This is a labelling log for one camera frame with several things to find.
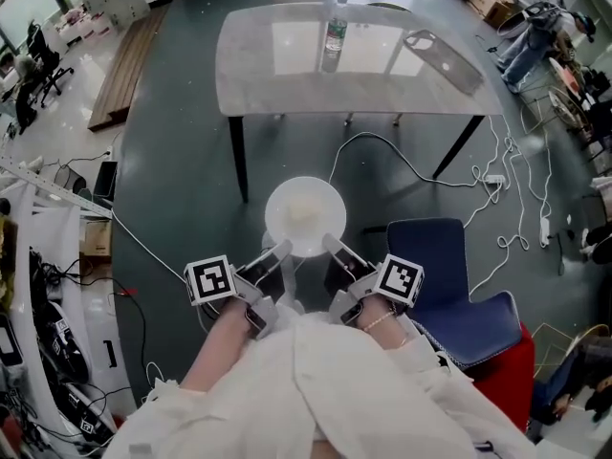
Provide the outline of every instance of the wrist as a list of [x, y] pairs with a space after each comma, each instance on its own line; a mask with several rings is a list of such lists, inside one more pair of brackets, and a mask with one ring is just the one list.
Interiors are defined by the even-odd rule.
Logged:
[[363, 330], [390, 311], [390, 305], [381, 295], [370, 295], [361, 301], [362, 310], [357, 318], [357, 327]]
[[240, 333], [248, 333], [251, 330], [251, 324], [246, 318], [246, 312], [249, 305], [237, 297], [231, 297], [221, 311], [218, 321], [224, 321], [232, 329]]

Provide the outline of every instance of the bracelet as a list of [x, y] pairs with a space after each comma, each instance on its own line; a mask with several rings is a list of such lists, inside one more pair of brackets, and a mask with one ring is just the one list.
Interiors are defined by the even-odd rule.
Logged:
[[394, 315], [395, 315], [395, 313], [392, 312], [392, 311], [389, 311], [388, 313], [385, 313], [380, 318], [375, 319], [369, 325], [367, 325], [365, 328], [363, 328], [363, 331], [365, 333], [368, 333], [372, 328], [374, 328], [376, 325], [378, 325], [381, 321], [385, 321], [388, 317], [393, 317]]

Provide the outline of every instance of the jeans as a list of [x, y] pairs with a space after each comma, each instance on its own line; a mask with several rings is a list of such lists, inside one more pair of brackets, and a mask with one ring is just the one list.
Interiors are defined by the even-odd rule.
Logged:
[[530, 26], [497, 60], [498, 66], [506, 70], [502, 79], [506, 83], [517, 85], [546, 55], [550, 47], [551, 35]]
[[563, 390], [570, 375], [572, 364], [578, 357], [578, 349], [574, 349], [547, 382], [534, 382], [531, 416], [540, 422], [550, 425], [555, 421], [552, 414], [554, 401]]

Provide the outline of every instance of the hand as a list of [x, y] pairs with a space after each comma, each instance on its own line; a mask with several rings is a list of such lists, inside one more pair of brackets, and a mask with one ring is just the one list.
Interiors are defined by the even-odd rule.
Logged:
[[597, 392], [601, 393], [606, 387], [612, 385], [612, 376], [610, 376], [609, 378], [605, 378], [603, 381], [601, 381], [598, 385], [597, 385]]
[[570, 403], [572, 399], [569, 394], [564, 394], [558, 400], [555, 401], [555, 406], [553, 407], [553, 413], [562, 417], [567, 413], [567, 410], [570, 409]]

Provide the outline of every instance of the blue chair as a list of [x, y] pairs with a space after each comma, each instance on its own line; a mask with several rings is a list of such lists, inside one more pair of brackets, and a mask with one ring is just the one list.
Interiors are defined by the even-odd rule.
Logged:
[[396, 221], [386, 228], [386, 233], [391, 254], [425, 270], [419, 298], [408, 316], [457, 366], [472, 367], [520, 342], [520, 321], [510, 293], [504, 291], [481, 302], [470, 301], [461, 221]]

